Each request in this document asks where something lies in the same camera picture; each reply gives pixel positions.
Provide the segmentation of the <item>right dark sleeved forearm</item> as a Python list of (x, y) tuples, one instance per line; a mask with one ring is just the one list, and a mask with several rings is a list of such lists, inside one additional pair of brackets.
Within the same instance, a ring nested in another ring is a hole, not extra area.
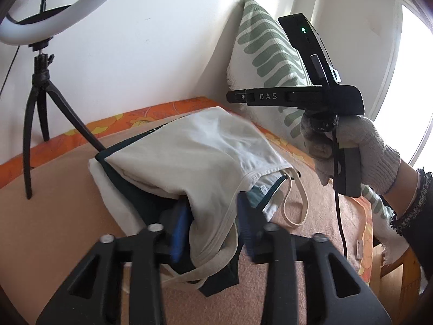
[(432, 279), (432, 173), (418, 169), (420, 184), (413, 203), (399, 218), (393, 218), (391, 226), (404, 237), (414, 251), (425, 277)]

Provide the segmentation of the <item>right white gloved hand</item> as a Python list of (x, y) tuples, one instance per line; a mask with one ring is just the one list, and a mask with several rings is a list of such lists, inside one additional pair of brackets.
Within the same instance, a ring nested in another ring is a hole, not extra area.
[[(332, 134), (314, 131), (310, 118), (305, 115), (301, 133), (307, 153), (315, 161), (316, 174), (325, 186), (334, 175)], [(342, 117), (336, 133), (339, 143), (353, 143), (360, 149), (361, 183), (378, 194), (388, 192), (396, 180), (401, 158), (397, 150), (384, 143), (373, 122), (363, 116)]]

